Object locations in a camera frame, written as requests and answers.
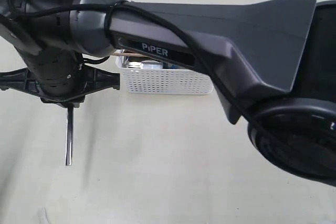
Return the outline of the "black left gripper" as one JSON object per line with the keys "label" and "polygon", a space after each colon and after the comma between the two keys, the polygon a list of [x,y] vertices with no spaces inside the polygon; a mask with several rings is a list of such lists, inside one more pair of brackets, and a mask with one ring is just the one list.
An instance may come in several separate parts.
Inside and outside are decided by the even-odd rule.
{"label": "black left gripper", "polygon": [[78,107],[89,94],[105,89],[120,89],[120,75],[95,65],[107,57],[93,60],[73,50],[46,48],[37,55],[17,51],[25,68],[1,73],[1,90],[13,89],[64,108]]}

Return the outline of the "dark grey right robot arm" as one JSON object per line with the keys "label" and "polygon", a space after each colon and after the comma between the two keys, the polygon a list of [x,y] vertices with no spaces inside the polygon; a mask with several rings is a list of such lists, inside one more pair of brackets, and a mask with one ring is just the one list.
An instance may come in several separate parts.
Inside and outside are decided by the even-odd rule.
{"label": "dark grey right robot arm", "polygon": [[81,52],[127,49],[209,76],[229,122],[246,119],[265,159],[335,184],[335,1],[73,3]]}

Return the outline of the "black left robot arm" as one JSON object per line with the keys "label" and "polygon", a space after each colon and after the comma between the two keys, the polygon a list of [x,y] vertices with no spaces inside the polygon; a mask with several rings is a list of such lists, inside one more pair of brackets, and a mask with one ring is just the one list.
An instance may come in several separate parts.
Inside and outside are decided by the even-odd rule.
{"label": "black left robot arm", "polygon": [[1,0],[1,36],[26,65],[1,73],[1,89],[66,108],[77,107],[86,95],[119,90],[119,74],[96,65],[114,52],[108,24],[120,1]]}

